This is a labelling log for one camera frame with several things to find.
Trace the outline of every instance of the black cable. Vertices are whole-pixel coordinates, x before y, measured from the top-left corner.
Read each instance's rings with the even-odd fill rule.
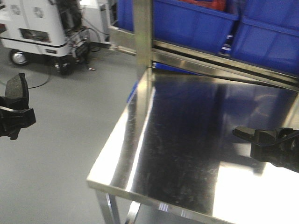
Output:
[[[90,21],[88,21],[86,18],[82,17],[83,20],[85,20],[92,28],[94,28],[96,31],[98,31],[99,33],[101,34],[105,34],[105,35],[109,35],[109,34],[106,34],[100,30],[98,30],[93,24],[90,23]]]
[[[41,87],[43,85],[46,85],[51,80],[51,77],[52,77],[51,67],[49,65],[47,65],[46,62],[45,62],[45,65],[48,67],[48,78],[47,78],[47,80],[44,83],[40,84],[40,85],[33,86],[33,87],[28,87],[28,89],[35,89],[35,88]]]
[[[87,28],[87,29],[88,29],[88,30],[92,30],[92,31],[96,34],[99,43],[101,43],[100,35],[98,34],[98,32],[97,32],[96,30],[92,29],[92,28]],[[98,47],[97,50],[94,50],[94,48],[91,49],[91,52],[99,52],[99,51],[100,51],[100,47]]]
[[[47,78],[47,80],[46,80],[44,83],[40,84],[40,85],[33,86],[33,87],[28,87],[28,89],[35,89],[35,88],[41,87],[41,86],[47,84],[47,83],[50,81],[51,76],[52,76],[51,67],[50,67],[49,65],[47,65],[47,67],[49,68],[49,69],[48,69],[48,72],[49,72],[49,73],[48,73],[48,78]],[[0,81],[0,84],[3,85],[3,86],[6,86],[6,84],[5,84],[4,82],[2,82],[2,81]]]

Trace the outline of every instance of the stainless steel table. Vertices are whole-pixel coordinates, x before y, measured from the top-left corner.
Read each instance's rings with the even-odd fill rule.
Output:
[[[299,128],[298,93],[154,72],[142,79],[88,178],[107,224],[115,197],[205,224],[298,223],[299,174],[250,158],[236,126]]]

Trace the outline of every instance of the blue plastic bin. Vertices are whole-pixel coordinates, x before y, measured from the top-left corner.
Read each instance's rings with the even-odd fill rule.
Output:
[[[299,30],[242,18],[231,56],[299,75]]]
[[[196,73],[186,71],[186,70],[183,70],[183,69],[178,69],[178,68],[175,68],[175,67],[172,67],[172,66],[169,66],[169,65],[166,65],[166,64],[161,64],[161,63],[158,63],[158,62],[155,62],[155,68],[156,69],[168,70],[168,71],[182,72],[182,73],[191,74],[191,75],[197,75]]]
[[[244,15],[250,19],[299,29],[299,0],[247,0]]]
[[[154,0],[155,38],[218,53],[239,16],[178,0]],[[133,31],[132,0],[119,0],[119,27]]]

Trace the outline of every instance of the robotic arm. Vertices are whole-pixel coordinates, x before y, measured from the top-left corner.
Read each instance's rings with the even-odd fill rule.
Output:
[[[21,128],[36,122],[34,110],[28,103],[25,74],[20,73],[7,82],[5,96],[0,97],[0,136],[16,140]]]

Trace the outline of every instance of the caster wheel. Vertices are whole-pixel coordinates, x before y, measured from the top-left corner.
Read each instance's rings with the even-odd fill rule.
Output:
[[[9,59],[13,64],[18,66],[24,66],[29,63],[28,54],[20,50],[12,49],[9,52]]]
[[[66,58],[55,58],[54,67],[61,76],[66,76],[71,73],[70,62]]]

